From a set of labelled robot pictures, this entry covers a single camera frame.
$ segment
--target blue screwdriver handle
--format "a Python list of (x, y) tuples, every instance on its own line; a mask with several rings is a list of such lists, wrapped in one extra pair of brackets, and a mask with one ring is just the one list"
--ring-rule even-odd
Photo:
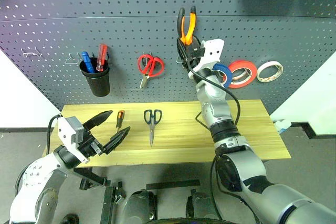
[(92, 66), (92, 63), (91, 63), (91, 59), (89, 57), (88, 52), (84, 51), (84, 52), (81, 53), (81, 55), (82, 55), (82, 59), (83, 59), (83, 61), (85, 63), (85, 66), (86, 66), (88, 72), (89, 73), (95, 73), (95, 70), (93, 69), (93, 66)]

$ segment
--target orange pliers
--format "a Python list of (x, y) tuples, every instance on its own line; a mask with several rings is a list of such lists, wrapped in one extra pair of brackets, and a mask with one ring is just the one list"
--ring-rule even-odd
[(185, 45), (190, 45), (193, 42), (193, 34), (196, 27), (196, 7), (190, 9), (190, 23), (186, 36), (184, 36), (184, 8), (182, 7), (177, 18), (177, 34), (180, 41)]

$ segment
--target white wall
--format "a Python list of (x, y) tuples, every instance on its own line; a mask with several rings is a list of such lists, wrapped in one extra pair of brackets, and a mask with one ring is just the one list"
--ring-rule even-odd
[(272, 120), (309, 122), (315, 133), (336, 134), (336, 52), (273, 114)]
[(0, 128), (47, 127), (58, 109), (0, 50)]

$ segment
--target blue tape roll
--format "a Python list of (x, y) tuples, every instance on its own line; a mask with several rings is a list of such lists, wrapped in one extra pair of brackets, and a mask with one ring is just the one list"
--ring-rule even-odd
[(223, 64), (215, 64), (214, 67), (212, 68), (212, 71), (219, 71), (221, 72), (223, 75), (226, 76), (226, 81), (222, 82), (222, 85), (224, 88), (227, 88), (231, 82), (232, 82), (232, 73), (231, 70), (229, 70), (229, 68)]

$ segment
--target red tape roll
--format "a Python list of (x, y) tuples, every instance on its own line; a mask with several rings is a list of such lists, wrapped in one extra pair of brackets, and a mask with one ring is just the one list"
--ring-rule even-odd
[(247, 74), (241, 75), (242, 78), (246, 77), (245, 79), (236, 81), (232, 81), (231, 84), (229, 85), (229, 88), (232, 89), (237, 89), (244, 87), (246, 85), (249, 85), (251, 82), (254, 81), (254, 79), (257, 77), (257, 67), (254, 65), (254, 63), (246, 60), (237, 60), (233, 63), (231, 63), (228, 68), (231, 70), (233, 73), (234, 71), (237, 71), (239, 69), (243, 69), (247, 72)]

